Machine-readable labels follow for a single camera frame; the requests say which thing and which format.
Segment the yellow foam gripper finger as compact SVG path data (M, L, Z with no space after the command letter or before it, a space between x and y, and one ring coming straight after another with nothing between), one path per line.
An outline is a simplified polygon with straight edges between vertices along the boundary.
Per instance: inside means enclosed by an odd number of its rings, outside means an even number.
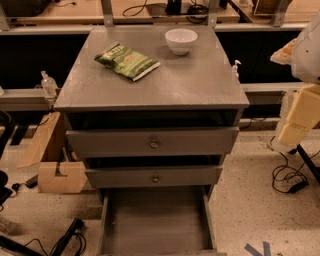
M285 146L298 145L320 122L320 86L306 84L293 95L278 141Z

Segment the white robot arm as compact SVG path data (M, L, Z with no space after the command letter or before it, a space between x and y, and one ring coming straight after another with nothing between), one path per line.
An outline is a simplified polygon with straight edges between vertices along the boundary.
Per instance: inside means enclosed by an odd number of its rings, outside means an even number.
M270 60L290 65L292 76L304 83L293 94L290 108L281 109L273 146L285 151L296 147L320 122L320 13Z

